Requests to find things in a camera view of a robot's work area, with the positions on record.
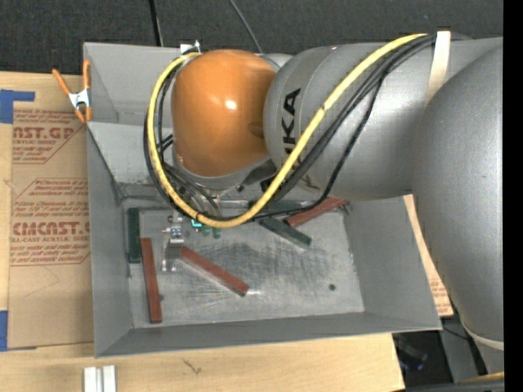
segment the black cable wire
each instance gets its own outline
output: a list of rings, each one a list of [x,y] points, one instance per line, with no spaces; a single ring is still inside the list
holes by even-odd
[[[384,62],[382,62],[380,65],[378,65],[371,73],[370,75],[364,80],[362,85],[358,87],[352,97],[346,102],[346,104],[341,109],[341,113],[336,117],[336,119],[331,123],[329,126],[329,129],[320,137],[316,145],[311,149],[309,154],[306,156],[306,158],[296,167],[293,174],[282,184],[279,192],[271,199],[270,203],[267,205],[266,209],[270,207],[271,204],[274,205],[275,202],[280,200],[285,194],[287,194],[297,183],[298,181],[305,175],[306,171],[311,167],[311,165],[317,160],[317,158],[320,156],[321,152],[323,151],[324,147],[332,140],[334,134],[342,124],[342,122],[346,119],[346,117],[355,109],[355,107],[374,89],[373,98],[371,99],[369,103],[369,107],[365,111],[364,117],[360,121],[360,124],[358,125],[355,133],[353,134],[351,140],[346,146],[346,149],[343,153],[343,155],[339,158],[336,167],[334,168],[333,174],[331,175],[329,182],[323,191],[322,195],[311,205],[306,207],[299,207],[294,208],[291,210],[286,211],[279,211],[279,212],[267,212],[263,213],[263,211],[259,214],[257,214],[255,217],[253,217],[251,221],[259,221],[262,219],[266,219],[268,217],[275,217],[275,216],[288,216],[299,212],[305,212],[308,211],[316,206],[318,206],[320,203],[322,203],[330,193],[330,190],[332,189],[336,179],[337,175],[342,169],[343,164],[345,163],[346,159],[350,155],[356,141],[358,140],[361,132],[364,129],[365,124],[369,120],[369,116],[372,112],[374,102],[376,100],[376,97],[379,93],[379,90],[381,88],[381,85],[385,79],[385,77],[398,65],[404,63],[408,58],[411,56],[414,56],[415,54],[419,53],[421,50],[431,46],[434,44],[434,36],[425,36],[418,38],[409,44],[398,48],[392,55],[390,55],[388,58],[385,59]],[[168,78],[163,83],[163,89],[162,94],[160,97],[160,106],[163,106],[163,98],[165,97],[166,91],[165,89],[169,87],[170,82],[172,81],[172,76]],[[163,150],[169,146],[172,143],[172,136],[167,136],[163,140],[161,140],[161,143],[159,143],[160,151],[163,153]],[[234,218],[235,216],[212,216],[213,219],[217,220],[229,220]]]
[[[311,168],[312,164],[318,159],[324,148],[332,140],[335,133],[342,125],[343,121],[349,116],[352,110],[369,94],[376,86],[376,83],[386,74],[389,74],[398,64],[405,62],[410,56],[415,55],[418,51],[430,46],[433,37],[421,37],[410,45],[406,45],[395,51],[389,58],[381,63],[374,71],[364,80],[363,84],[355,91],[354,95],[346,102],[342,108],[342,113],[330,124],[328,130],[319,138],[316,145],[311,149],[305,159],[294,169],[293,174],[281,185],[279,191],[271,199],[271,203],[278,202],[291,189],[296,186],[300,179]]]
[[[163,38],[162,38],[162,32],[160,30],[160,23],[158,20],[158,15],[156,13],[156,5],[154,4],[154,0],[148,0],[148,1],[149,1],[149,9],[150,9],[150,18],[153,21],[154,40],[156,41],[157,47],[163,47]]]
[[[462,340],[470,341],[470,337],[462,336],[461,334],[458,334],[457,332],[454,332],[452,330],[449,330],[447,327],[443,327],[443,331],[448,332],[449,334],[456,336],[457,338],[461,338]]]
[[[254,42],[254,45],[256,45],[256,49],[259,53],[263,53],[263,50],[262,50],[262,47],[260,46],[260,43],[258,42],[258,40],[256,39],[256,37],[254,36],[254,33],[253,31],[251,30],[251,27],[248,25],[248,22],[245,20],[244,18],[244,15],[242,14],[242,12],[240,11],[240,9],[238,8],[238,6],[236,6],[236,3],[234,0],[229,0],[229,3],[231,4],[231,6],[235,9],[236,11],[236,14],[238,15],[238,17],[241,19],[242,23],[244,24],[245,26],[245,29],[247,30],[248,34],[251,36],[251,39],[253,40]]]

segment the scratched surface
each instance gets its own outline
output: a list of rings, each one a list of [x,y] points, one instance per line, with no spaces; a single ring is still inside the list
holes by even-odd
[[[167,219],[162,212],[151,213],[159,227],[165,225]],[[154,225],[151,219],[148,222],[144,230],[152,234]],[[342,212],[326,214],[300,230],[312,237],[307,249],[258,224],[225,230],[219,239],[186,231],[189,248],[241,278],[250,289],[247,296],[240,297],[177,261],[175,272],[160,273],[158,278],[163,325],[363,312]],[[163,243],[156,238],[153,244],[158,268]],[[131,265],[130,272],[133,325],[148,327],[141,266]]]

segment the blue tape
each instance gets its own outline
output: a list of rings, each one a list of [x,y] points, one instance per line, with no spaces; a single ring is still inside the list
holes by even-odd
[[[0,90],[0,123],[13,123],[13,102],[34,101],[34,91]]]
[[[0,310],[0,351],[7,351],[7,311]]]

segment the white strap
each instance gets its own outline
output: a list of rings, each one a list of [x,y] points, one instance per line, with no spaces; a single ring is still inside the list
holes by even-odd
[[[428,77],[427,94],[425,96],[425,106],[431,101],[432,97],[440,90],[445,82],[447,66],[449,65],[450,55],[450,31],[442,30],[436,35],[436,45],[434,57],[432,58],[431,72]]]

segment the black cable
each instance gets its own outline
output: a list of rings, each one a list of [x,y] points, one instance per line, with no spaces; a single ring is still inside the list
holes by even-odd
[[[229,0],[229,3],[231,4],[231,6],[235,9],[236,11],[236,14],[238,15],[238,17],[241,19],[242,23],[244,24],[245,26],[245,29],[247,30],[248,34],[251,36],[251,39],[253,40],[254,42],[254,45],[256,45],[256,49],[259,53],[263,53],[263,50],[262,50],[262,47],[260,46],[260,43],[258,42],[258,40],[256,39],[256,37],[254,36],[254,33],[253,31],[251,30],[250,26],[248,25],[248,22],[245,20],[244,18],[244,15],[242,15],[242,12],[240,11],[240,9],[238,8],[238,6],[236,6],[236,3],[234,0]]]
[[[316,145],[311,149],[305,159],[300,162],[294,169],[293,174],[281,185],[278,192],[271,199],[271,203],[278,202],[291,189],[296,186],[300,179],[311,168],[312,164],[318,159],[324,148],[332,140],[342,122],[349,116],[352,110],[369,94],[369,92],[376,86],[376,83],[385,74],[390,73],[398,64],[405,62],[410,56],[415,55],[418,51],[430,46],[432,44],[432,36],[421,37],[410,45],[399,48],[395,51],[385,62],[381,63],[373,72],[364,80],[363,84],[355,91],[354,95],[346,102],[342,108],[342,112],[330,124],[328,130],[319,138]]]
[[[148,140],[148,132],[147,132],[147,126],[144,125],[144,155],[145,155],[145,165],[147,166],[147,170],[149,172],[149,175],[151,177],[151,180],[153,181],[154,186],[159,191],[160,195],[169,203],[172,205],[174,209],[179,211],[182,214],[185,214],[179,207],[175,205],[175,203],[172,201],[171,197],[168,195],[168,193],[165,191],[165,189],[162,187],[158,176],[154,172],[152,163],[150,161],[150,155],[149,155],[149,140]],[[205,192],[204,189],[197,186],[196,184],[192,183],[191,181],[188,181],[187,179],[184,179],[183,177],[176,174],[176,170],[169,166],[168,164],[163,164],[163,170],[165,171],[166,175],[170,178],[172,182],[175,183],[175,186],[177,187],[177,191],[182,194],[182,192],[189,193],[193,198],[196,197],[196,193],[200,193],[211,205],[212,209],[219,212],[219,207],[216,205],[216,202]]]
[[[484,392],[486,390],[496,392],[505,390],[505,380],[425,385],[406,388],[405,392]]]
[[[462,340],[470,341],[471,338],[462,336],[461,334],[458,334],[457,332],[454,332],[452,330],[449,330],[447,327],[443,327],[443,331],[448,332],[449,334],[452,334],[453,336],[456,336],[457,338],[461,338]]]
[[[343,164],[345,163],[346,159],[348,158],[349,154],[351,153],[357,139],[359,138],[361,132],[364,129],[365,124],[369,120],[370,114],[372,112],[374,102],[376,101],[376,97],[378,95],[379,89],[385,79],[385,77],[398,65],[405,62],[408,58],[411,56],[417,54],[422,49],[430,46],[432,44],[432,37],[423,37],[419,38],[417,40],[417,43],[414,45],[409,45],[407,47],[403,47],[400,50],[396,51],[396,53],[385,60],[384,63],[379,65],[374,71],[364,80],[363,84],[356,90],[354,95],[346,102],[346,104],[342,108],[342,112],[337,116],[337,118],[331,123],[329,126],[329,129],[322,135],[320,140],[316,143],[315,147],[310,151],[310,153],[306,156],[304,161],[302,161],[294,170],[293,174],[289,177],[289,179],[282,184],[279,192],[275,194],[275,196],[271,199],[270,203],[267,205],[270,207],[271,204],[274,204],[275,202],[279,201],[285,194],[287,194],[297,183],[298,181],[303,177],[303,175],[307,172],[307,170],[311,167],[311,165],[317,160],[317,158],[320,156],[321,152],[323,152],[324,147],[327,146],[327,144],[332,140],[334,134],[340,127],[341,123],[346,119],[346,117],[354,110],[354,108],[369,94],[369,92],[375,88],[373,98],[370,101],[369,107],[365,111],[364,117],[362,118],[360,124],[356,128],[355,133],[352,135],[351,140],[346,146],[346,149],[343,153],[343,155],[339,158],[336,167],[334,168],[333,174],[331,174],[331,177],[329,179],[329,182],[327,186],[325,187],[323,193],[321,196],[316,199],[314,203],[312,203],[309,206],[306,207],[300,207],[292,210],[287,211],[280,211],[280,212],[268,212],[268,213],[261,213],[256,215],[252,221],[259,221],[262,219],[266,219],[269,217],[277,217],[277,216],[286,216],[286,215],[292,215],[299,212],[306,212],[311,210],[314,207],[317,207],[322,203],[328,196],[329,193],[334,186],[334,183],[336,182],[337,176],[339,172],[342,170]]]
[[[156,46],[163,47],[162,32],[160,31],[160,23],[158,20],[158,15],[156,13],[156,6],[154,4],[154,0],[148,0],[148,1],[149,1],[149,9],[150,9],[150,18],[153,21],[154,39],[156,41]]]

